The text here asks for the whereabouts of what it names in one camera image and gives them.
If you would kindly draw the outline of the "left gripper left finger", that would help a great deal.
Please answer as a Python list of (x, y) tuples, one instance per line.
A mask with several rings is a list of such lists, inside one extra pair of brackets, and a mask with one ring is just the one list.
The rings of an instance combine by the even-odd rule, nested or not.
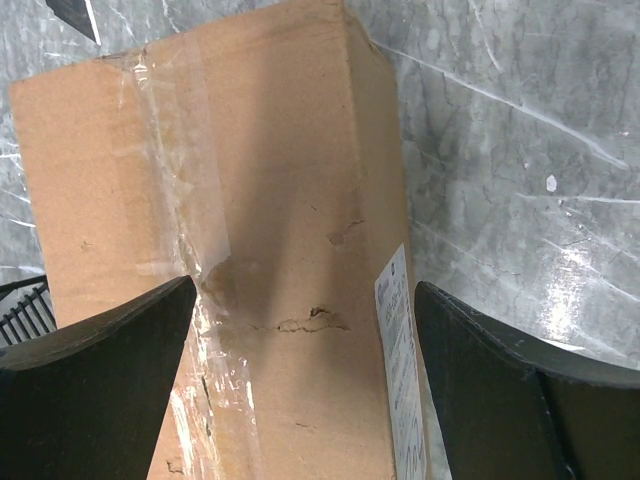
[(2, 349), (2, 478), (146, 478), (195, 298), (178, 277)]

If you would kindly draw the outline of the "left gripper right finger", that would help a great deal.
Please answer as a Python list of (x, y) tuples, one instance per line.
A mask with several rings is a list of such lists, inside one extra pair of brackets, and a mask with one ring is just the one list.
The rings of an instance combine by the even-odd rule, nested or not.
[(453, 478), (638, 478), (638, 371), (551, 345), (428, 282), (414, 310)]

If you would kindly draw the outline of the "brown cardboard express box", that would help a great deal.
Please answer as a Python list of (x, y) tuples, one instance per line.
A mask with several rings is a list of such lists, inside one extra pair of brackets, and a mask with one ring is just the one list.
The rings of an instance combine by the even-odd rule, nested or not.
[(152, 479), (426, 479), (394, 71), (284, 1), (13, 82), (58, 322), (174, 276), (194, 312)]

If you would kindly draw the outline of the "red black utility knife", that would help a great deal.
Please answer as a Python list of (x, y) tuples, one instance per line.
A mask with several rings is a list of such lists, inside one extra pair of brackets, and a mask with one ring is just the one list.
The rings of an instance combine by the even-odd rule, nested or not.
[(90, 0), (46, 0), (56, 17), (97, 45), (101, 45), (95, 12)]

